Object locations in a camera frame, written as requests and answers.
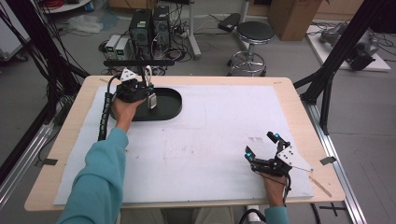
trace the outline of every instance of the teal long-sleeve shirt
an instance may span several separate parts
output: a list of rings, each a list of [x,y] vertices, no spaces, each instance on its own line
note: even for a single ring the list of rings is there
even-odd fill
[[[119,128],[92,145],[85,167],[76,176],[72,192],[57,223],[113,224],[122,205],[125,152],[128,137]],[[287,224],[286,207],[265,210],[267,224]]]

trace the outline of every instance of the person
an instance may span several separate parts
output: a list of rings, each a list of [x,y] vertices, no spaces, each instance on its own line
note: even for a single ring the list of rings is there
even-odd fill
[[[96,142],[88,151],[85,167],[78,173],[58,224],[95,223],[113,224],[122,205],[122,185],[125,174],[125,153],[129,141],[127,132],[137,107],[143,101],[124,103],[116,99],[112,109],[116,126],[106,140]],[[282,177],[277,181],[284,183]],[[289,223],[287,209],[283,204],[284,185],[265,177],[264,184],[270,208],[265,210],[267,224]],[[210,216],[213,211],[201,209],[198,219]]]

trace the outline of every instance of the table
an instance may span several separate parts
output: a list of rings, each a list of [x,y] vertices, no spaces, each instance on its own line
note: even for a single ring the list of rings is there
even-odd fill
[[[73,104],[56,139],[49,158],[56,158],[55,166],[45,165],[25,203],[28,211],[62,210],[62,206],[53,205],[60,185],[64,165],[78,138],[79,129],[88,113],[92,99],[99,86],[104,85],[110,77],[91,76],[84,84]],[[153,77],[153,83],[161,86],[172,85],[263,85],[273,86],[285,118],[289,124],[300,153],[313,166],[314,172],[309,176],[315,196],[308,199],[287,200],[288,203],[340,202],[345,193],[331,165],[322,165],[319,160],[326,157],[323,147],[315,133],[309,117],[299,99],[291,81],[285,77]],[[248,205],[250,200],[233,202],[188,203],[188,206],[208,205]],[[177,203],[151,203],[131,207],[175,207]]]

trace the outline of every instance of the gray floor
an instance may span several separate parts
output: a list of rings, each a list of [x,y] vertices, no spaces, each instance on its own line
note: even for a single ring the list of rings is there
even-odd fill
[[[57,15],[58,22],[85,13],[75,10]],[[104,9],[96,10],[91,15],[106,17],[105,30],[100,34],[80,36],[65,34],[64,45],[76,61],[89,73],[100,75],[106,69],[103,66],[104,55],[98,46],[115,33],[124,33],[128,20],[116,20]],[[197,19],[197,27],[213,18]],[[209,22],[205,27],[216,27]],[[166,76],[220,76],[228,73],[226,66],[230,56],[241,46],[234,35],[196,36],[202,51],[199,61],[176,63],[169,67]],[[388,48],[395,53],[395,48]],[[297,81],[306,77],[320,67],[318,58],[306,39],[295,42],[283,42],[277,38],[266,46],[258,46],[256,52],[262,55],[268,65],[268,77],[289,77]],[[380,50],[383,59],[395,60],[396,57]],[[396,63],[389,62],[392,68],[383,72],[351,72],[339,70],[333,81],[332,102],[329,116],[329,131],[343,164],[350,184],[358,198],[361,209],[368,223],[396,223]],[[304,92],[306,87],[297,92]],[[4,162],[9,152],[23,136],[24,132],[39,113],[45,100],[46,82],[35,68],[32,60],[22,63],[12,60],[0,67],[0,162]],[[6,205],[0,211],[2,223],[53,223],[58,212],[26,212],[23,204],[39,173],[38,167],[32,166],[17,186]],[[343,203],[335,206],[344,207]],[[330,206],[329,203],[318,203]],[[309,204],[291,203],[288,205],[291,223],[316,223]],[[189,211],[172,210],[170,217],[177,220]],[[235,220],[239,220],[242,207],[235,207]],[[322,223],[350,223],[347,212],[319,209]]]

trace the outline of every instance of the stool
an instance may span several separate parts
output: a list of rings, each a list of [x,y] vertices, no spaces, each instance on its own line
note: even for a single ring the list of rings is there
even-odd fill
[[[255,73],[261,72],[261,77],[265,77],[266,65],[264,58],[255,53],[255,45],[268,44],[274,39],[275,32],[271,26],[259,21],[245,21],[238,25],[236,32],[242,41],[249,43],[247,51],[236,52],[228,65],[231,66],[231,71],[227,74],[230,77],[234,69],[239,69],[250,73],[254,76]]]

